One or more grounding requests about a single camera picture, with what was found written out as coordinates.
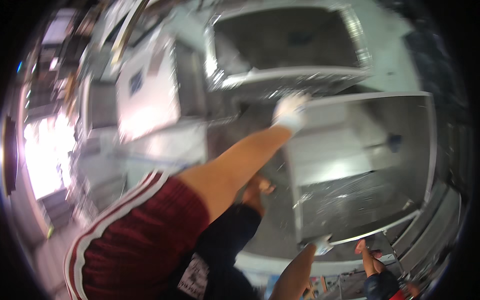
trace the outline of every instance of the white glove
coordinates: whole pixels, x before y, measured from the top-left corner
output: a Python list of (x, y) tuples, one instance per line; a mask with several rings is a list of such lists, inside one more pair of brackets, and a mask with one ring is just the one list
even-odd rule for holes
[(311, 244), (314, 244), (315, 246), (317, 246), (317, 251), (315, 251), (315, 256), (324, 255), (325, 253), (333, 249), (333, 246), (330, 245), (330, 243), (328, 242), (328, 240), (331, 237), (332, 237), (332, 234), (327, 234), (311, 242)]
[(304, 93), (293, 93), (281, 98), (273, 112), (272, 126), (279, 125), (292, 131), (292, 135), (296, 134), (307, 122), (304, 104), (311, 98)]

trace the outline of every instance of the white stripe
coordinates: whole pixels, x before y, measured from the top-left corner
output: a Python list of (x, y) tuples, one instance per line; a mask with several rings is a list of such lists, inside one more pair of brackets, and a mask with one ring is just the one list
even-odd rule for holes
[[(150, 182), (155, 177), (155, 174), (156, 174), (156, 172), (145, 174), (144, 178), (142, 178), (142, 180), (140, 180), (139, 183), (135, 187), (133, 187), (132, 189), (136, 189), (139, 186), (140, 187), (134, 193), (132, 193), (129, 197), (125, 197), (125, 199), (120, 198), (118, 203), (124, 203), (126, 201), (129, 201), (133, 197), (136, 197), (144, 188), (146, 188), (150, 184)], [(112, 207), (110, 207), (109, 209), (106, 209), (101, 215), (99, 215), (97, 217), (97, 219), (103, 218), (103, 216), (105, 214), (109, 213), (111, 210), (112, 210)], [(67, 256), (66, 256), (66, 259), (65, 259), (64, 264), (63, 264), (63, 276), (65, 278), (65, 282), (67, 284), (67, 289), (70, 292), (72, 300), (78, 300), (75, 293), (73, 292), (74, 290), (73, 290), (72, 282), (70, 281), (70, 260), (72, 259), (73, 248), (75, 247), (78, 239), (81, 236), (83, 236), (86, 232), (88, 232), (92, 228), (92, 226), (95, 226), (95, 225), (96, 225), (96, 222), (93, 222), (89, 227), (87, 227), (85, 230), (83, 230), (82, 233), (79, 234), (78, 237), (73, 241), (71, 248), (67, 252)]]
[[(141, 193), (153, 181), (156, 174), (157, 174), (156, 171), (151, 173), (148, 180), (145, 181), (138, 190), (136, 190), (129, 197), (125, 197), (124, 199), (120, 199), (115, 205), (112, 205), (107, 210), (102, 212), (97, 218), (98, 219), (104, 218), (106, 215), (110, 214), (114, 209), (116, 209), (119, 205), (122, 205), (125, 202), (128, 202), (131, 199), (133, 199), (134, 197), (136, 197), (139, 193)], [(72, 245), (72, 248), (69, 250), (69, 252), (67, 254), (67, 258), (66, 258), (66, 261), (65, 261), (66, 263), (64, 264), (64, 276), (65, 276), (65, 280), (66, 280), (66, 283), (67, 283), (67, 287), (69, 288), (69, 290), (71, 292), (73, 300), (77, 300), (77, 297), (75, 296), (75, 293), (73, 292), (73, 288), (72, 288), (73, 285), (75, 285), (77, 287), (77, 292), (79, 293), (80, 298), (84, 299), (84, 300), (87, 299), (87, 297), (85, 295), (85, 292), (84, 292), (84, 289), (83, 289), (83, 284), (82, 284), (82, 267), (85, 264), (84, 251), (88, 248), (88, 246), (90, 245), (90, 242), (93, 239), (99, 238), (103, 234), (105, 229), (111, 223), (113, 223), (114, 221), (122, 218), (123, 216), (128, 214), (133, 208), (141, 205), (143, 202), (145, 202), (150, 197), (152, 197), (163, 186), (163, 184), (167, 181), (167, 179), (168, 179), (168, 173), (164, 172), (162, 174), (162, 176), (160, 177), (160, 179), (158, 180), (158, 182), (155, 183), (150, 189), (145, 191), (144, 194), (141, 197), (139, 197), (138, 199), (135, 199), (133, 202), (125, 205), (119, 211), (115, 212), (111, 216), (108, 216), (104, 221), (101, 222), (101, 224), (93, 223), (91, 226), (88, 227), (87, 230), (84, 230), (83, 233), (81, 235), (79, 235), (79, 237), (75, 240), (75, 242)], [(97, 226), (95, 231), (92, 232), (90, 235), (87, 235), (87, 236), (83, 237), (83, 239), (80, 241), (80, 243), (77, 247), (77, 259), (74, 262), (74, 268), (73, 268), (74, 269), (74, 271), (73, 271), (74, 282), (72, 283), (72, 282), (70, 282), (70, 278), (69, 278), (69, 268), (70, 268), (70, 260), (72, 258), (73, 246), (75, 246), (75, 244), (78, 242), (78, 239), (85, 232), (89, 231), (92, 228), (92, 226), (95, 226), (95, 225)]]
[(160, 190), (160, 188), (163, 186), (163, 184), (167, 181), (167, 179), (168, 179), (168, 174), (163, 173), (160, 179), (158, 180), (158, 182), (155, 183), (146, 192), (144, 192), (138, 199), (135, 199), (131, 203), (125, 205), (119, 211), (107, 217), (104, 221), (102, 221), (102, 223), (98, 223), (95, 231), (92, 234), (84, 237), (80, 241), (77, 247), (77, 259), (75, 260), (75, 264), (73, 267), (73, 278), (74, 278), (74, 284), (77, 287), (77, 292), (79, 293), (81, 299), (83, 300), (87, 299), (85, 295), (84, 287), (82, 284), (82, 268), (85, 265), (84, 252), (90, 245), (91, 241), (101, 237), (105, 229), (110, 224), (122, 218), (123, 216), (127, 215), (133, 208), (143, 204), (145, 201), (147, 201), (153, 195), (155, 195), (158, 192), (158, 190)]

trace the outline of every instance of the dark blue shorts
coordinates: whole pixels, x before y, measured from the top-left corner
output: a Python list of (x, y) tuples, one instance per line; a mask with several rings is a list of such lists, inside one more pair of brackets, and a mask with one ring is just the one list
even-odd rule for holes
[(363, 291), (368, 300), (389, 300), (398, 290), (398, 281), (388, 270), (371, 275), (363, 283)]
[(252, 208), (232, 205), (200, 235), (158, 300), (258, 300), (258, 291), (233, 265), (260, 221)]

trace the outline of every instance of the red shirt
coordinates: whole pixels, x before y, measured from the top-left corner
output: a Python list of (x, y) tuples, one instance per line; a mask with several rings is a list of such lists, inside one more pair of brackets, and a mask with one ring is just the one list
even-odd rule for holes
[(405, 300), (405, 295), (403, 294), (402, 290), (399, 289), (398, 292), (393, 295), (392, 298), (390, 298), (390, 300)]
[(64, 263), (70, 297), (154, 299), (208, 225), (195, 192), (148, 174), (74, 241)]

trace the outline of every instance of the person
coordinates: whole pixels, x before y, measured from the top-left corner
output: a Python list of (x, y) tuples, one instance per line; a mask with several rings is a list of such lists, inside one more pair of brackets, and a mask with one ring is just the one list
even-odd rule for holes
[(358, 241), (355, 253), (362, 255), (363, 268), (367, 274), (363, 291), (368, 300), (405, 300), (395, 275), (374, 257), (376, 253), (369, 251), (365, 239)]
[[(233, 267), (264, 213), (259, 193), (273, 188), (255, 174), (305, 125), (308, 100), (303, 94), (282, 98), (270, 128), (176, 176), (152, 172), (102, 212), (65, 257), (70, 297), (257, 299)], [(243, 202), (232, 206), (245, 184)], [(292, 260), (270, 299), (300, 298), (309, 285), (314, 256), (331, 248), (327, 239), (307, 245)]]

